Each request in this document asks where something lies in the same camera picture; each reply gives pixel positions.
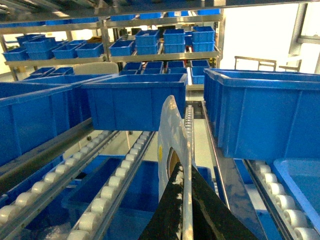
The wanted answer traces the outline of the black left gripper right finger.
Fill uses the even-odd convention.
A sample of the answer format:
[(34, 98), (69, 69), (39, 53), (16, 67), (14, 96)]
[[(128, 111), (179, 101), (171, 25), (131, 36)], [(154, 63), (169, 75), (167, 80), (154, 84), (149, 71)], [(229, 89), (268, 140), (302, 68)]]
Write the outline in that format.
[(193, 238), (195, 240), (256, 240), (257, 237), (225, 206), (192, 168)]

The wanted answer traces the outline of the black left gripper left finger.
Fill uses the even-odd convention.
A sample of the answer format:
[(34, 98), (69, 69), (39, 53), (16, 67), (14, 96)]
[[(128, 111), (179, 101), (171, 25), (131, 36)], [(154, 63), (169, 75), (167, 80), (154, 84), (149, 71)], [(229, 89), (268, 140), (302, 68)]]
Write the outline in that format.
[(180, 240), (183, 224), (184, 172), (178, 162), (140, 240)]

